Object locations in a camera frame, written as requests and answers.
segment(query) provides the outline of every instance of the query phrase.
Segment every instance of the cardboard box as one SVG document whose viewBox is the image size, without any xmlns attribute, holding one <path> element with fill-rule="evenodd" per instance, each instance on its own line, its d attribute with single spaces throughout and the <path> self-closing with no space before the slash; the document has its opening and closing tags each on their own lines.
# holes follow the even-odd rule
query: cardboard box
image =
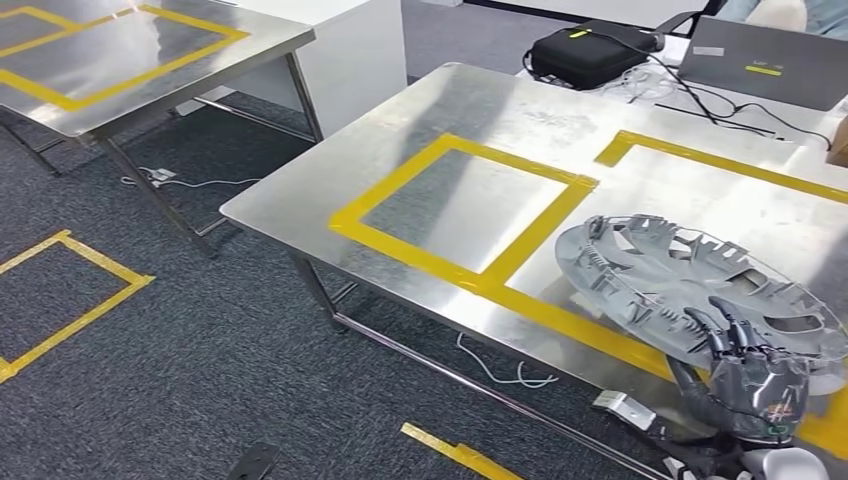
<svg viewBox="0 0 848 480">
<path fill-rule="evenodd" d="M 842 119 L 833 140 L 833 150 L 827 157 L 827 163 L 848 167 L 848 117 Z"/>
</svg>

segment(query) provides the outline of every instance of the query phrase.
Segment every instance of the white cable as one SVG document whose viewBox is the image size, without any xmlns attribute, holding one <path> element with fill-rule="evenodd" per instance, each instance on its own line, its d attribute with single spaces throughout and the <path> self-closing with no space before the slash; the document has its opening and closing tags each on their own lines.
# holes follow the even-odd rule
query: white cable
<svg viewBox="0 0 848 480">
<path fill-rule="evenodd" d="M 601 96 L 609 90 L 623 88 L 630 97 L 628 103 L 639 98 L 647 100 L 662 100 L 677 93 L 677 83 L 668 72 L 659 70 L 656 64 L 641 64 L 627 69 L 616 83 L 604 85 Z"/>
<path fill-rule="evenodd" d="M 483 371 L 486 373 L 486 376 L 488 376 L 489 379 L 492 380 L 495 383 L 501 383 L 501 384 L 520 383 L 521 385 L 523 385 L 527 388 L 542 388 L 549 383 L 553 383 L 553 382 L 556 382 L 557 380 L 559 380 L 559 378 L 554 377 L 553 375 L 548 375 L 548 378 L 543 378 L 543 379 L 538 379 L 538 380 L 530 380 L 530 379 L 525 380 L 524 377 L 521 375 L 521 370 L 524 368 L 524 362 L 518 363 L 518 368 L 516 370 L 516 373 L 518 375 L 517 380 L 501 380 L 500 378 L 496 378 L 492 374 L 492 371 L 489 370 L 489 367 L 486 366 L 486 363 L 483 362 L 483 360 L 480 357 L 478 357 L 477 354 L 475 354 L 474 352 L 469 350 L 465 345 L 462 344 L 462 337 L 463 337 L 462 333 L 457 335 L 456 346 L 459 347 L 459 349 L 462 350 L 463 352 L 470 355 L 471 358 L 476 360 L 477 363 L 480 364 L 480 367 L 483 368 Z"/>
<path fill-rule="evenodd" d="M 153 185 L 156 186 L 156 187 L 159 187 L 161 185 L 180 185 L 180 186 L 188 187 L 188 188 L 200 188 L 200 187 L 205 187 L 207 185 L 215 185 L 215 184 L 243 185 L 245 183 L 258 182 L 259 180 L 262 180 L 261 178 L 248 178 L 246 180 L 209 180 L 209 181 L 206 181 L 206 182 L 192 184 L 192 183 L 181 182 L 179 180 L 156 180 L 155 178 L 153 178 L 153 173 L 155 172 L 155 170 L 153 170 L 151 168 L 147 168 L 147 167 L 138 167 L 138 169 L 141 170 L 142 172 L 147 173 L 147 179 L 150 180 L 150 182 L 153 183 Z M 124 185 L 135 185 L 135 181 L 130 177 L 121 177 L 121 183 L 123 183 Z"/>
<path fill-rule="evenodd" d="M 205 187 L 207 185 L 214 185 L 214 184 L 243 185 L 245 183 L 258 182 L 259 180 L 262 180 L 262 179 L 261 178 L 248 178 L 247 180 L 238 180 L 238 181 L 209 180 L 208 182 L 198 183 L 198 184 L 194 184 L 194 185 L 192 185 L 191 183 L 181 182 L 179 180 L 164 180 L 162 182 L 159 182 L 159 185 L 182 185 L 183 187 L 188 187 L 188 188 L 200 188 L 200 187 Z"/>
</svg>

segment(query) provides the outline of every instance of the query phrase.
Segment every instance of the white cabinet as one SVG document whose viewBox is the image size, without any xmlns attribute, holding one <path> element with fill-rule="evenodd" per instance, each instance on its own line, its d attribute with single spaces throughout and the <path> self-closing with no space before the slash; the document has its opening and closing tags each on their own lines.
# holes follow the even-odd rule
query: white cabinet
<svg viewBox="0 0 848 480">
<path fill-rule="evenodd" d="M 231 0 L 266 15 L 305 23 L 316 40 L 297 50 L 325 136 L 340 130 L 406 87 L 400 0 Z M 301 110 L 286 62 L 265 64 L 227 87 Z M 206 96 L 220 98 L 232 90 Z M 178 108 L 186 114 L 199 107 Z"/>
</svg>

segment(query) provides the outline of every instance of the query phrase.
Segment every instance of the metal bracket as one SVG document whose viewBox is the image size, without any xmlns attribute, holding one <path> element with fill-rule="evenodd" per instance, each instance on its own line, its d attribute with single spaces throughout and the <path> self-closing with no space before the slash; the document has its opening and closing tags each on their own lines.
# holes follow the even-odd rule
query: metal bracket
<svg viewBox="0 0 848 480">
<path fill-rule="evenodd" d="M 604 390 L 592 402 L 592 406 L 606 410 L 623 422 L 633 425 L 642 431 L 647 431 L 657 414 L 648 407 L 634 400 L 626 393 Z"/>
</svg>

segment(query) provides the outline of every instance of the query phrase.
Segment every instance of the gray plastic part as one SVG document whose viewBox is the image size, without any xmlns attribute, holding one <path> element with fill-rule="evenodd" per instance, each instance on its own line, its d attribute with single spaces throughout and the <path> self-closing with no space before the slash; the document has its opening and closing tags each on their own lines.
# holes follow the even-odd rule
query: gray plastic part
<svg viewBox="0 0 848 480">
<path fill-rule="evenodd" d="M 716 295 L 749 319 L 755 345 L 786 349 L 809 362 L 811 395 L 845 385 L 843 323 L 813 294 L 739 245 L 662 217 L 598 216 L 563 232 L 556 258 L 574 287 L 610 319 L 682 362 L 709 370 L 705 335 L 683 308 L 702 310 L 727 329 L 707 300 Z"/>
</svg>

